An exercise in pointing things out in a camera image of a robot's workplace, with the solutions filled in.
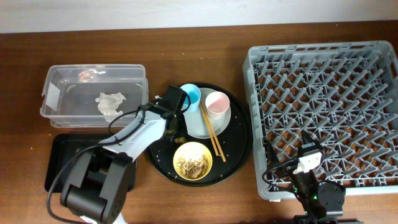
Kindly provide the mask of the light blue cup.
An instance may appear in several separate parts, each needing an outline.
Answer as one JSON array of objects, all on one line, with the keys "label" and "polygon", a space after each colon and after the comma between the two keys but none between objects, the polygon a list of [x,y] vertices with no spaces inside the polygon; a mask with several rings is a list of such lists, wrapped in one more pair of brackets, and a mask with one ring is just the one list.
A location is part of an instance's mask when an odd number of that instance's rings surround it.
[{"label": "light blue cup", "polygon": [[182,110],[192,113],[199,109],[200,99],[201,99],[201,91],[199,87],[194,84],[187,83],[180,87],[183,91],[185,91],[190,97],[190,105],[188,105],[188,100],[184,101],[182,106]]}]

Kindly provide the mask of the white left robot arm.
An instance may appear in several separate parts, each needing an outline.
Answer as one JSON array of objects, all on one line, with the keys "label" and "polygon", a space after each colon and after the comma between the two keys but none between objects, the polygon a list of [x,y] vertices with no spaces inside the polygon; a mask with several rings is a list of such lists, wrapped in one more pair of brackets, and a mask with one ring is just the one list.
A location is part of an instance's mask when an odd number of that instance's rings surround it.
[{"label": "white left robot arm", "polygon": [[155,142],[173,141],[185,134],[181,116],[188,99],[181,88],[169,86],[163,97],[138,106],[134,119],[122,130],[74,155],[61,169],[69,171],[61,205],[98,223],[116,221],[138,156]]}]

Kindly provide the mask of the grey dishwasher rack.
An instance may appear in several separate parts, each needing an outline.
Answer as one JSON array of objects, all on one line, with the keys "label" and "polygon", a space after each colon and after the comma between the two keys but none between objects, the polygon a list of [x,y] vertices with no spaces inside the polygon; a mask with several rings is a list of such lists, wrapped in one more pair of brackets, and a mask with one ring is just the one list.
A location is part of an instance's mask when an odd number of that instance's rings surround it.
[{"label": "grey dishwasher rack", "polygon": [[[308,132],[323,146],[314,173],[348,195],[397,192],[397,55],[386,41],[251,47],[243,64],[257,191],[280,201],[292,194],[262,180],[266,140],[281,162]],[[283,188],[288,177],[268,174]]]}]

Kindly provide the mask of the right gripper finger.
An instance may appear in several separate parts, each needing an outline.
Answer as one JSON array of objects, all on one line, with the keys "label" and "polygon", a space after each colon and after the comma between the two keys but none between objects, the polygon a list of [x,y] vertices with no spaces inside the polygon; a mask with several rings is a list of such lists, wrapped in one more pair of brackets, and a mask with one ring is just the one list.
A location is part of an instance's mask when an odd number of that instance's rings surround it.
[{"label": "right gripper finger", "polygon": [[301,134],[303,144],[300,146],[300,152],[321,152],[323,150],[320,142],[313,139],[308,132],[302,130]]},{"label": "right gripper finger", "polygon": [[274,151],[274,148],[272,146],[272,143],[270,140],[266,140],[266,156],[267,156],[267,168],[271,169],[280,164],[279,159],[277,157],[277,154]]}]

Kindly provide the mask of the wooden chopstick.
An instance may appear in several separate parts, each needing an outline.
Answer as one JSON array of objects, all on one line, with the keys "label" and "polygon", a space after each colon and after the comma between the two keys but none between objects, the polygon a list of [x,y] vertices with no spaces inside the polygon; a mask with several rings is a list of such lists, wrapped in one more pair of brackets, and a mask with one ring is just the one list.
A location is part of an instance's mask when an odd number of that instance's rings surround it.
[{"label": "wooden chopstick", "polygon": [[212,143],[212,146],[213,146],[213,149],[215,151],[215,154],[216,154],[216,156],[219,156],[218,149],[217,149],[217,146],[215,144],[215,140],[213,139],[213,133],[212,133],[212,130],[211,130],[211,127],[210,127],[210,123],[208,121],[208,117],[206,115],[206,112],[205,112],[205,109],[203,107],[203,103],[202,102],[200,102],[200,109],[201,109],[201,113],[203,115],[203,119],[204,119],[205,124],[206,124],[206,128],[208,130],[209,138],[210,138],[210,141]]},{"label": "wooden chopstick", "polygon": [[226,163],[226,158],[225,158],[225,156],[224,156],[224,154],[223,154],[223,150],[222,150],[222,148],[221,148],[221,145],[220,145],[220,143],[219,143],[219,140],[218,140],[218,138],[217,138],[217,135],[216,135],[216,133],[215,133],[215,130],[214,130],[214,128],[213,128],[213,125],[212,125],[212,123],[211,123],[211,121],[210,121],[210,117],[208,116],[208,113],[207,113],[207,112],[206,112],[206,115],[207,115],[208,121],[209,121],[209,123],[210,123],[210,127],[211,127],[211,130],[212,130],[212,133],[213,133],[213,139],[215,140],[215,144],[216,144],[216,146],[217,146],[219,156],[221,156],[222,161],[223,161],[224,163]]}]

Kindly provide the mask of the wooden chopstick left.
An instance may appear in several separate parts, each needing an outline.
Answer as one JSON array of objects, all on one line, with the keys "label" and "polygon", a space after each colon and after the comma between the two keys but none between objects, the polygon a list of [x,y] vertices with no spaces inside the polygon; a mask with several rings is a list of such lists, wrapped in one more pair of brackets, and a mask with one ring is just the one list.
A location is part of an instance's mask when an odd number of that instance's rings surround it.
[{"label": "wooden chopstick left", "polygon": [[205,112],[205,109],[203,107],[203,103],[202,102],[200,102],[200,109],[201,109],[201,113],[203,115],[203,119],[204,119],[205,124],[206,124],[206,128],[208,130],[209,138],[210,138],[210,141],[212,143],[212,146],[213,146],[213,149],[215,151],[215,154],[216,154],[216,156],[219,156],[218,149],[217,149],[217,146],[215,144],[215,140],[213,139],[213,133],[212,133],[212,130],[211,130],[211,127],[210,127],[210,123],[208,121],[208,117],[206,115],[206,112]]}]

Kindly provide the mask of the wooden chopstick right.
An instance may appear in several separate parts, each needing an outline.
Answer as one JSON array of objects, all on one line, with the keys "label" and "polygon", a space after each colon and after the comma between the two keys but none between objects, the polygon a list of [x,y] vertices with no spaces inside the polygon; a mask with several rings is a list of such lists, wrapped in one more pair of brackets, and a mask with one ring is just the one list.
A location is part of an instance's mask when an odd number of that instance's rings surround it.
[{"label": "wooden chopstick right", "polygon": [[211,127],[211,130],[212,130],[212,133],[213,133],[213,139],[215,140],[215,144],[216,144],[216,146],[217,146],[219,156],[221,156],[222,161],[223,161],[224,163],[226,163],[226,158],[225,158],[225,156],[224,156],[224,154],[223,154],[223,150],[222,150],[222,148],[221,148],[221,145],[220,145],[220,143],[219,143],[219,140],[218,140],[218,138],[217,138],[217,135],[216,135],[216,133],[215,133],[215,130],[214,130],[214,128],[213,128],[213,125],[212,125],[212,123],[211,123],[211,121],[210,121],[210,117],[208,116],[208,113],[207,113],[207,112],[206,112],[206,115],[207,115],[208,121],[209,121],[209,123],[210,123],[210,127]]}]

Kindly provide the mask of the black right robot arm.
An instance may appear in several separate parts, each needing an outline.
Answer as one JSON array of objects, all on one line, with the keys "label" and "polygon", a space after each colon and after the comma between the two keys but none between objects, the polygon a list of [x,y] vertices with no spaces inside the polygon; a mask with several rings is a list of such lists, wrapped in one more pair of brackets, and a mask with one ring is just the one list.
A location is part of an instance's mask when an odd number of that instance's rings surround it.
[{"label": "black right robot arm", "polygon": [[[294,216],[293,223],[338,223],[338,217],[343,215],[346,189],[339,183],[316,178],[313,170],[321,164],[323,147],[308,132],[302,131],[301,134],[303,144],[298,147],[297,155],[284,163],[279,162],[271,142],[266,141],[268,165],[262,180],[279,190],[294,194],[302,204],[305,215]],[[268,174],[289,177],[292,189],[269,182],[266,180]]]}]

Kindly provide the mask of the round black tray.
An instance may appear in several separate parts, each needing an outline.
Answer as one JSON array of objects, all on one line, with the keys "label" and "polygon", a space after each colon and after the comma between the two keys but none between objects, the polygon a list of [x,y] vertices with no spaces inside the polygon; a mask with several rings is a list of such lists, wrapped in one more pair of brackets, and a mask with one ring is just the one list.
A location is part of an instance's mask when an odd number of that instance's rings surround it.
[{"label": "round black tray", "polygon": [[205,187],[214,185],[232,176],[246,161],[252,149],[252,131],[248,112],[243,104],[229,91],[209,83],[196,83],[201,90],[202,98],[214,91],[225,93],[230,100],[231,119],[227,128],[217,138],[226,158],[224,163],[220,156],[216,156],[210,139],[198,139],[185,135],[188,142],[199,142],[205,145],[213,157],[213,165],[207,176],[196,181],[181,178],[172,164],[175,151],[180,144],[171,141],[161,141],[150,146],[147,155],[155,169],[167,179],[180,185],[189,187]]}]

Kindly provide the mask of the yellow bowl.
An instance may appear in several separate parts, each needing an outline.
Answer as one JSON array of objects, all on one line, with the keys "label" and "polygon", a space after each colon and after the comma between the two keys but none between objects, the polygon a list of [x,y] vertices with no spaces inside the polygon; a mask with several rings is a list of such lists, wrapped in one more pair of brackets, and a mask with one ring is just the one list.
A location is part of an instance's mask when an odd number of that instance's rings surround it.
[{"label": "yellow bowl", "polygon": [[[187,179],[187,178],[183,177],[177,167],[178,159],[181,157],[184,157],[186,159],[198,159],[202,155],[204,155],[206,157],[206,159],[208,160],[208,163],[209,163],[208,170],[205,173],[205,175],[203,177],[200,177],[197,179]],[[182,144],[175,151],[175,154],[173,157],[173,166],[174,166],[175,171],[181,178],[188,180],[188,181],[196,181],[196,180],[203,179],[210,172],[212,165],[213,165],[213,158],[212,158],[210,150],[205,145],[203,145],[202,143],[199,143],[199,142],[187,142],[185,144]]]}]

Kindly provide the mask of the food scraps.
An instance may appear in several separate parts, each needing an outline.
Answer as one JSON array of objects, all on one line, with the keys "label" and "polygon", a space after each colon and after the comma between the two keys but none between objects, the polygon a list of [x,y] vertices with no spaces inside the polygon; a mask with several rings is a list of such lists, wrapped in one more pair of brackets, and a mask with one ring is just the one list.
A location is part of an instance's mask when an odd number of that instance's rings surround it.
[{"label": "food scraps", "polygon": [[203,177],[208,170],[208,160],[204,155],[198,159],[186,159],[181,157],[178,159],[177,167],[182,176],[187,179],[197,179]]}]

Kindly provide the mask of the pink cup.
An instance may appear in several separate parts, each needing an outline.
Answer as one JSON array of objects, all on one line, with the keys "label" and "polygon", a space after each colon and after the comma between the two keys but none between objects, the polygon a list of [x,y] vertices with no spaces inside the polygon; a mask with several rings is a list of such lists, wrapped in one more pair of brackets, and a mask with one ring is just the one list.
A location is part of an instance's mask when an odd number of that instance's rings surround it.
[{"label": "pink cup", "polygon": [[228,96],[221,91],[214,91],[205,99],[206,112],[211,119],[221,119],[229,109],[229,105]]}]

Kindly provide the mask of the gold foil wrapper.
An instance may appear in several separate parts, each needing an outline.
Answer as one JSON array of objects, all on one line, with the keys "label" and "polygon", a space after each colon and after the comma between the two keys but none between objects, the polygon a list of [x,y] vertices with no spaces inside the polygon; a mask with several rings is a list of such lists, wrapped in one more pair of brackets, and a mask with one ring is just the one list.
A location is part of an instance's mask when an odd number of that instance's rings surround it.
[{"label": "gold foil wrapper", "polygon": [[184,132],[167,130],[166,135],[172,143],[184,144],[187,142]]}]

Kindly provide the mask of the black rectangular tray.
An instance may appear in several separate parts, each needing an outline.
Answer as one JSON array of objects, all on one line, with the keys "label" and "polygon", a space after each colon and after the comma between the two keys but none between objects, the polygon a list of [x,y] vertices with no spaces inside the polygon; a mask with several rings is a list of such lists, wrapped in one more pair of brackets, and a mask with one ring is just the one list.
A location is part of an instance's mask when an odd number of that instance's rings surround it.
[{"label": "black rectangular tray", "polygon": [[[50,154],[47,175],[45,178],[44,188],[48,192],[50,187],[59,173],[60,169],[80,150],[95,145],[102,139],[110,137],[110,134],[59,134],[55,136],[52,143],[52,151]],[[134,189],[136,179],[137,161],[133,163],[133,172],[128,185],[128,192]],[[54,193],[60,193],[67,179],[69,167],[61,176],[54,189]],[[105,173],[89,171],[88,177],[96,184],[102,184],[105,180]]]}]

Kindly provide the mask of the light grey plate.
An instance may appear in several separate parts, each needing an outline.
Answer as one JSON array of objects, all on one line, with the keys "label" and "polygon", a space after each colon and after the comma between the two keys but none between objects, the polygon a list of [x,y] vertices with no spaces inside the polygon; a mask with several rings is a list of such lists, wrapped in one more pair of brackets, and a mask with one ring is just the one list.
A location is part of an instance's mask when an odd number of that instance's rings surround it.
[{"label": "light grey plate", "polygon": [[[183,115],[188,135],[198,139],[209,138],[209,133],[200,109],[197,109],[194,112],[185,112]],[[217,135],[221,134],[227,128],[230,119],[231,108],[226,111],[226,114],[222,118],[210,119]]]}]

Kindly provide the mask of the white tissue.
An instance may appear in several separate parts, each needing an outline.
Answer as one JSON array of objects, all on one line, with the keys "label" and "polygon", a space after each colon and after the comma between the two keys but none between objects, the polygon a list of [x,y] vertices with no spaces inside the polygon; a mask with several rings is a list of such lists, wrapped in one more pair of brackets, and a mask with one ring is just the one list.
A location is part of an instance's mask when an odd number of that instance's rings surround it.
[{"label": "white tissue", "polygon": [[104,116],[105,120],[110,123],[115,118],[123,114],[122,110],[117,111],[119,105],[125,100],[125,96],[121,93],[105,94],[100,93],[95,99],[98,103],[97,108]]}]

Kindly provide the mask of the clear plastic bin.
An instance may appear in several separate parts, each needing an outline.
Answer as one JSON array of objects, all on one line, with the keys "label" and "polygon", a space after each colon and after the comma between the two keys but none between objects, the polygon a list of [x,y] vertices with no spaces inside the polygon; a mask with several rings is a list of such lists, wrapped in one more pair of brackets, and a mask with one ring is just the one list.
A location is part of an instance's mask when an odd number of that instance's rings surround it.
[{"label": "clear plastic bin", "polygon": [[148,102],[146,70],[140,64],[54,65],[49,68],[40,114],[58,128],[107,127],[95,101],[100,93],[121,93],[117,111],[136,110]]}]

